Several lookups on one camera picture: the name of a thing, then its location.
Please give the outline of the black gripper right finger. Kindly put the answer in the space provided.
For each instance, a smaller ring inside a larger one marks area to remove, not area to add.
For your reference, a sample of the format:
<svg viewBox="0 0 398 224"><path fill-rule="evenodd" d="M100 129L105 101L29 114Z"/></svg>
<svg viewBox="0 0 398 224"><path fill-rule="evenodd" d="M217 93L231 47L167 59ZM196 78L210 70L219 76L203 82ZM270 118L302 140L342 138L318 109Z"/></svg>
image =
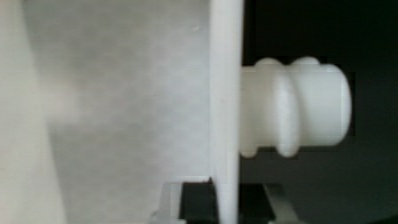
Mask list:
<svg viewBox="0 0 398 224"><path fill-rule="evenodd" d="M238 224L301 224L294 204L279 184L240 185Z"/></svg>

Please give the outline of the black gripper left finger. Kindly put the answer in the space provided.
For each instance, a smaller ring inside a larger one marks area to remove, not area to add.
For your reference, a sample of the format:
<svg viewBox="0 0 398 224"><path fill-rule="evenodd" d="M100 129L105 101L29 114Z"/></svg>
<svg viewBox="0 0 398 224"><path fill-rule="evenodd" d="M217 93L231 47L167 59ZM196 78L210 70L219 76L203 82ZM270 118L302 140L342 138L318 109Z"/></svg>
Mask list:
<svg viewBox="0 0 398 224"><path fill-rule="evenodd" d="M210 177L164 184L150 224L219 224L217 189Z"/></svg>

